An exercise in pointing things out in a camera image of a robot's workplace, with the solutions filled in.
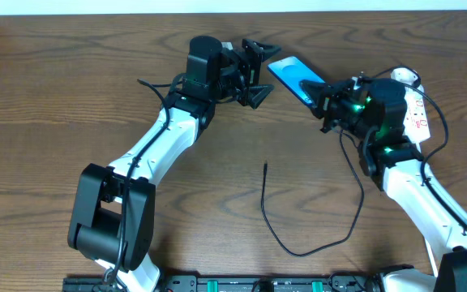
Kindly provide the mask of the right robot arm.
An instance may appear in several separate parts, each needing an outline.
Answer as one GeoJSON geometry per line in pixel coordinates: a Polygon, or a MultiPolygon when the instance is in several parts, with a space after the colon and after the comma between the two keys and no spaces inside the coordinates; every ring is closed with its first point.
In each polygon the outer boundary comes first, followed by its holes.
{"type": "Polygon", "coordinates": [[[386,268],[368,290],[467,291],[467,212],[421,153],[430,135],[423,113],[428,97],[418,77],[302,80],[299,86],[324,132],[339,128],[359,139],[362,171],[401,206],[440,262],[435,276],[406,265],[386,268]]]}

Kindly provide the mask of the blue smartphone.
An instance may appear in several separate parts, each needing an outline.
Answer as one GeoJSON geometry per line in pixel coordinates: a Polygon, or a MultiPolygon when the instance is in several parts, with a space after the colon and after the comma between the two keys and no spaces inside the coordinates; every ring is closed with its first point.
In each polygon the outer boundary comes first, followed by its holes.
{"type": "Polygon", "coordinates": [[[296,96],[306,107],[314,106],[313,100],[302,88],[303,81],[324,85],[325,81],[297,57],[290,56],[267,65],[267,69],[296,96]]]}

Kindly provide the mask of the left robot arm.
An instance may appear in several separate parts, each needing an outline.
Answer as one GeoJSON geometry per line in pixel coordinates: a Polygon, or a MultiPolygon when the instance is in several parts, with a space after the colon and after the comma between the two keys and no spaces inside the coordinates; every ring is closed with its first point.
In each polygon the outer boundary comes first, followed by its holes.
{"type": "Polygon", "coordinates": [[[67,242],[105,271],[101,279],[67,278],[65,291],[155,290],[161,271],[148,251],[157,185],[208,128],[217,105],[259,107],[273,90],[259,83],[261,66],[280,50],[251,39],[238,49],[212,36],[191,40],[186,70],[159,96],[161,108],[152,127],[115,161],[89,164],[82,171],[67,242]]]}

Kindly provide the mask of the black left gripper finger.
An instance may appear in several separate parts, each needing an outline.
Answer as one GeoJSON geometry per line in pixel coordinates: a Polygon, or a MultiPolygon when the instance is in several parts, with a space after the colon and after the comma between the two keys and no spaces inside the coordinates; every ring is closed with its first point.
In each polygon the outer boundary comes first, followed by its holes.
{"type": "Polygon", "coordinates": [[[247,93],[243,97],[243,105],[249,105],[252,109],[257,109],[273,89],[274,86],[271,84],[249,87],[247,93]]]}
{"type": "Polygon", "coordinates": [[[281,51],[279,45],[269,45],[258,41],[252,41],[251,48],[253,50],[252,59],[255,63],[266,62],[269,58],[277,55],[281,51]]]}

